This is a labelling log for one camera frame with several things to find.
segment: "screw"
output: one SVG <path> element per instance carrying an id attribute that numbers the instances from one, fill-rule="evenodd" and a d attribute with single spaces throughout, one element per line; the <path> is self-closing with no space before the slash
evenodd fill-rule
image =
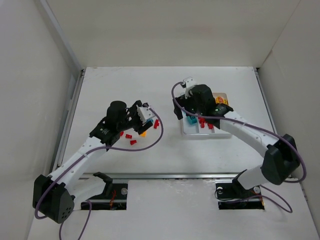
<path id="1" fill-rule="evenodd" d="M 121 194 L 122 195 L 127 195 L 128 194 L 128 189 L 126 189 L 125 187 L 121 189 Z"/>
<path id="2" fill-rule="evenodd" d="M 224 188 L 223 188 L 222 186 L 218 186 L 218 187 L 216 188 L 216 192 L 217 192 L 218 194 L 223 194 L 223 193 L 224 193 Z"/>
<path id="3" fill-rule="evenodd" d="M 258 187 L 258 186 L 255 186 L 255 187 L 253 188 L 253 191 L 254 191 L 256 194 L 261 193 L 260 187 Z"/>

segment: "teal object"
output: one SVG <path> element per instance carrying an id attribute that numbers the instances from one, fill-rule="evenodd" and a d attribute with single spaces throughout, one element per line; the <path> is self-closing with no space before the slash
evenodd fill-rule
<path id="1" fill-rule="evenodd" d="M 194 116 L 187 116 L 186 119 L 187 119 L 187 121 L 188 121 L 188 123 L 189 123 L 190 125 L 193 125 L 193 124 L 196 124 L 196 123 L 197 123 L 197 119 L 196 119 L 196 117 L 194 117 Z"/>

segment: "robotic arm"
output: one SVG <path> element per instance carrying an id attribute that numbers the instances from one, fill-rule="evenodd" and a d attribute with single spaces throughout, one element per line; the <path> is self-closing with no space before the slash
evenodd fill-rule
<path id="1" fill-rule="evenodd" d="M 224 103 L 216 103 L 207 85 L 197 84 L 194 79 L 187 78 L 183 80 L 181 86 L 185 89 L 185 94 L 173 99 L 174 113 L 179 120 L 183 118 L 181 107 L 186 110 L 187 116 L 190 116 L 187 113 L 189 112 L 213 117 L 213 119 L 207 118 L 206 121 L 244 141 L 263 157 L 261 165 L 244 170 L 232 180 L 232 183 L 217 183 L 216 188 L 220 199 L 247 198 L 254 187 L 268 182 L 280 185 L 298 168 L 300 162 L 286 144 L 275 136 L 246 126 L 249 123 L 232 107 Z M 283 138 L 296 148 L 292 136 L 285 134 Z"/>
<path id="2" fill-rule="evenodd" d="M 77 186 L 76 183 L 89 165 L 119 140 L 122 131 L 134 129 L 140 135 L 152 127 L 153 117 L 155 114 L 150 106 L 142 104 L 140 100 L 131 107 L 122 101 L 113 101 L 107 109 L 106 117 L 90 132 L 82 147 L 49 176 L 40 175 L 35 180 L 33 207 L 36 208 L 41 202 L 39 211 L 60 224 L 73 210 L 80 209 L 81 202 L 101 193 L 108 195 L 113 180 L 101 172 Z"/>

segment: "beige wall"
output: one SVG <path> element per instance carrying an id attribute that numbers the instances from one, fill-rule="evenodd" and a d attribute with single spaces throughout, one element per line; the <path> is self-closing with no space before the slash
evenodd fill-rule
<path id="1" fill-rule="evenodd" d="M 259 70 L 262 87 L 281 133 L 295 137 L 306 167 L 303 182 L 320 231 L 320 0 L 301 0 Z"/>
<path id="2" fill-rule="evenodd" d="M 83 67 L 260 67 L 299 0 L 48 0 Z"/>
<path id="3" fill-rule="evenodd" d="M 0 239 L 23 240 L 71 72 L 33 0 L 0 0 Z"/>

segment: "table surface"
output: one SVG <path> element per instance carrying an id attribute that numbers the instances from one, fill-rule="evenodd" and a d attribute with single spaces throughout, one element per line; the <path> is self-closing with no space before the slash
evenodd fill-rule
<path id="1" fill-rule="evenodd" d="M 190 140 L 183 138 L 173 113 L 172 86 L 187 77 L 208 85 L 215 93 L 226 93 L 229 104 L 251 123 L 272 130 L 271 121 L 252 67 L 88 67 L 75 109 L 63 161 L 79 149 L 89 132 L 106 115 L 110 102 L 131 106 L 148 102 L 164 124 L 162 140 L 143 152 L 109 151 L 87 173 L 238 173 L 262 163 L 263 158 L 236 137 Z M 176 95 L 183 92 L 177 87 Z M 132 130 L 137 144 L 122 137 L 114 146 L 142 148 L 154 142 L 160 129 L 147 137 Z"/>
<path id="2" fill-rule="evenodd" d="M 318 240 L 299 184 L 266 184 L 293 208 L 287 213 L 268 200 L 265 210 L 219 210 L 213 180 L 131 180 L 127 210 L 92 211 L 81 240 Z M 262 189 L 282 206 L 279 198 Z M 88 211 L 74 211 L 63 240 L 75 240 Z M 59 225 L 34 220 L 28 240 L 58 240 Z"/>

